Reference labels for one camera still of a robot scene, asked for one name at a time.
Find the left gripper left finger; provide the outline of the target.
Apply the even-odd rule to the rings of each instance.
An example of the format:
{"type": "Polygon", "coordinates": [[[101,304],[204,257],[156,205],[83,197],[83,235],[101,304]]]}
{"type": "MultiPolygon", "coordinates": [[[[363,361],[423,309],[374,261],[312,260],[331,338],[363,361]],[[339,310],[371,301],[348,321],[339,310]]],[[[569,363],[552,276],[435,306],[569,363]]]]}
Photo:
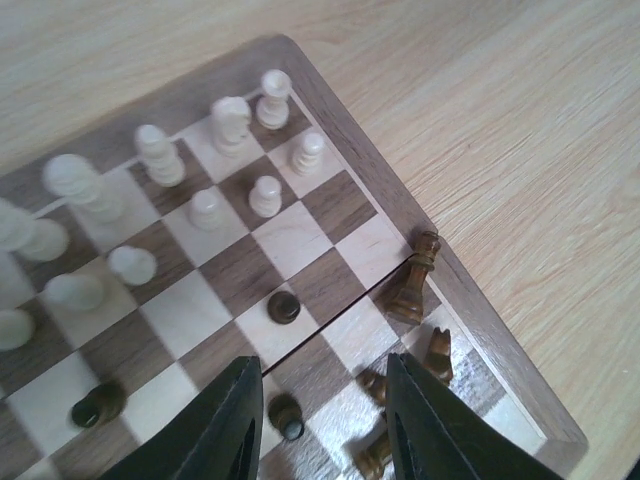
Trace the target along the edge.
{"type": "Polygon", "coordinates": [[[255,479],[264,414],[260,361],[234,359],[103,479],[255,479]]]}

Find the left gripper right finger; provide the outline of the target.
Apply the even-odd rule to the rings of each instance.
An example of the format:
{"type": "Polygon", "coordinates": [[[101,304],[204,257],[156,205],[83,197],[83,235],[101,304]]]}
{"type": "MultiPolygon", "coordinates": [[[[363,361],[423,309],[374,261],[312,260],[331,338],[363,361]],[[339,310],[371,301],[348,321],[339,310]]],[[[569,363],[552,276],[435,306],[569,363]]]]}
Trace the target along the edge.
{"type": "Polygon", "coordinates": [[[387,361],[386,418],[397,479],[557,479],[409,353],[387,361]]]}

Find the dark king chess piece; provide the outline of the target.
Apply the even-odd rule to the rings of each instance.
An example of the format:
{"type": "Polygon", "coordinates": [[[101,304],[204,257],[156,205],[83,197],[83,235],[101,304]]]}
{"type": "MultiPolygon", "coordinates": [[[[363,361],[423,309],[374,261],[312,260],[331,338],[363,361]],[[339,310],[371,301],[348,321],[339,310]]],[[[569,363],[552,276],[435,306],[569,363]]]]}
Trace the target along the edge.
{"type": "Polygon", "coordinates": [[[419,325],[424,317],[423,286],[427,275],[435,269],[435,259],[441,248],[440,237],[432,231],[422,232],[408,259],[408,277],[398,293],[388,303],[387,316],[409,325],[419,325]]]}

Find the wooden chess board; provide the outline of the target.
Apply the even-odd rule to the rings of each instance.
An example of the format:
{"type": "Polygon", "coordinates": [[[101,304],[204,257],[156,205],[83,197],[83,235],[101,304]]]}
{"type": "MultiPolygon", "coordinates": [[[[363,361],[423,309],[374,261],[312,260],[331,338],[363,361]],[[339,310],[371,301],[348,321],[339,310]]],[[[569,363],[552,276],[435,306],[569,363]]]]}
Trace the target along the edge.
{"type": "Polygon", "coordinates": [[[265,422],[262,479],[361,479],[358,456],[385,429],[358,384],[391,353],[423,357],[449,329],[453,393],[561,476],[588,442],[448,245],[423,288],[419,325],[389,318],[418,234],[432,222],[297,44],[277,35],[189,73],[1,178],[1,313],[33,321],[1,352],[1,475],[95,479],[171,422],[235,357],[256,356],[264,396],[291,394],[304,434],[265,422]],[[271,69],[292,81],[286,125],[256,106],[271,69]],[[211,105],[243,97],[237,157],[213,145],[211,105]],[[148,176],[135,146],[162,129],[186,169],[148,176]],[[325,141],[300,176],[303,136],[325,141]],[[293,293],[290,324],[269,298],[293,293]],[[72,407],[116,382],[126,405],[90,429],[72,407]]]}

